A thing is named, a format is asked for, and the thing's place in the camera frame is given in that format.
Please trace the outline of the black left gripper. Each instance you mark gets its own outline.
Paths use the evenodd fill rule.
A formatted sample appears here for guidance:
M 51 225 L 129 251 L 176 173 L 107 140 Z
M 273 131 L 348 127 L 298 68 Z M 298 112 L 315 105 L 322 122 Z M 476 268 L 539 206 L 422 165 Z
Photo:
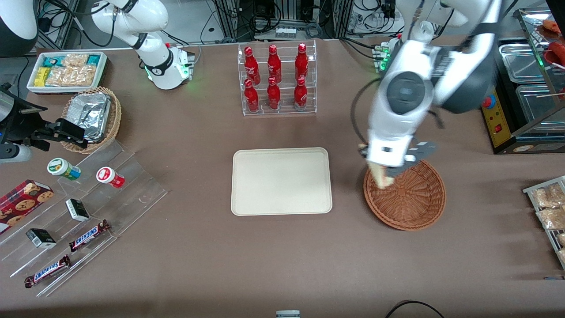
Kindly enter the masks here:
M 404 154 L 404 161 L 401 167 L 387 167 L 387 176 L 391 178 L 396 178 L 398 175 L 402 174 L 407 169 L 414 167 L 420 163 L 423 159 L 432 155 L 437 149 L 437 145 L 434 142 L 419 142 L 416 145 L 410 147 Z M 369 151 L 368 144 L 359 144 L 358 152 L 363 159 L 367 158 Z

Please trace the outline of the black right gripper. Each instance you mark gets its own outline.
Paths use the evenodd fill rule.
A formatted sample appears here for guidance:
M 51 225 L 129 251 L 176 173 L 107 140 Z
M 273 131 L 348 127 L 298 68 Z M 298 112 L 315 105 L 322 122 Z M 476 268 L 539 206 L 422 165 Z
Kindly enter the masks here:
M 11 93 L 8 88 L 2 88 L 1 150 L 14 151 L 17 145 L 24 145 L 48 151 L 51 145 L 48 141 L 66 142 L 82 149 L 87 148 L 87 141 L 83 138 L 84 129 L 64 118 L 59 118 L 52 124 L 56 135 L 38 132 L 49 124 L 40 115 L 42 111 L 47 110 L 47 107 L 30 103 Z

